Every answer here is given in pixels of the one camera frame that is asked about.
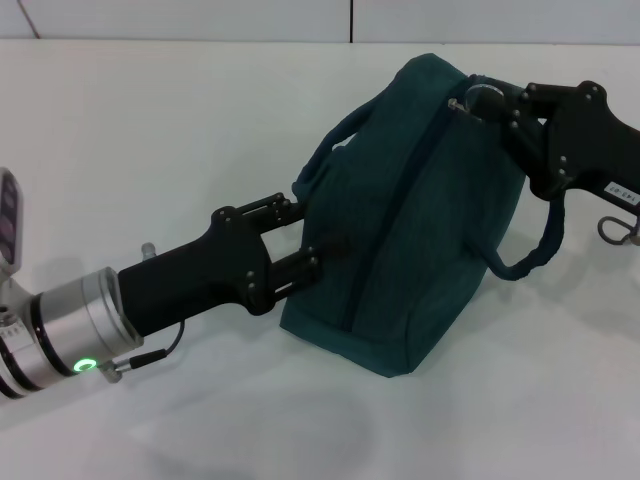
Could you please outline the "teal fabric lunch bag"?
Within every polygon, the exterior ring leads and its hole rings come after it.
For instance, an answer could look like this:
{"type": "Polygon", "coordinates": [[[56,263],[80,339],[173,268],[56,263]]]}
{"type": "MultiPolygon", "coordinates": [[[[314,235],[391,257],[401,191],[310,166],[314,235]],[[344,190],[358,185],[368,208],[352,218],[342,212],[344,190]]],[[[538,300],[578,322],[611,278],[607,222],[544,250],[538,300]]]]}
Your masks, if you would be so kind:
{"type": "Polygon", "coordinates": [[[287,300],[284,330],[381,376],[408,374],[487,273],[517,281],[558,252],[562,199],[527,256],[509,266],[499,255],[525,176],[499,128],[464,110],[480,82],[420,55],[326,135],[292,190],[303,247],[335,238],[347,252],[287,300]]]}

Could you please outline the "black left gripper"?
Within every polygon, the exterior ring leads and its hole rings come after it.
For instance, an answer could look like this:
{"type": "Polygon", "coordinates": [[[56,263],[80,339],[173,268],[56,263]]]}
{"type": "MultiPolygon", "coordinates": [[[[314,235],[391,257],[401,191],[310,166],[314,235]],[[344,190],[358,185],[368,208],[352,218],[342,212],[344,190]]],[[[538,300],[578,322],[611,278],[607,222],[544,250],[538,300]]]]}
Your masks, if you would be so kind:
{"type": "Polygon", "coordinates": [[[350,253],[345,236],[272,261],[260,233],[297,223],[305,203],[277,193],[211,216],[196,240],[118,273],[126,318],[148,336],[222,304],[238,304],[253,315],[271,311],[280,300],[323,275],[323,265],[350,253]]]}

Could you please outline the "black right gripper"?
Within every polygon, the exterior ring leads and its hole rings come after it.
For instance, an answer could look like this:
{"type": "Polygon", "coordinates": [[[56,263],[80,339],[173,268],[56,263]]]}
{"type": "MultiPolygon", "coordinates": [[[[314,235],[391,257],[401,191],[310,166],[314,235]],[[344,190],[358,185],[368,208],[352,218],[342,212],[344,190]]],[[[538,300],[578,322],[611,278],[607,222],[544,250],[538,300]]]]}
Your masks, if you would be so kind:
{"type": "Polygon", "coordinates": [[[474,116],[501,120],[501,143],[539,198],[580,189],[640,208],[640,131],[612,113],[604,87],[483,82],[474,86],[474,116]]]}

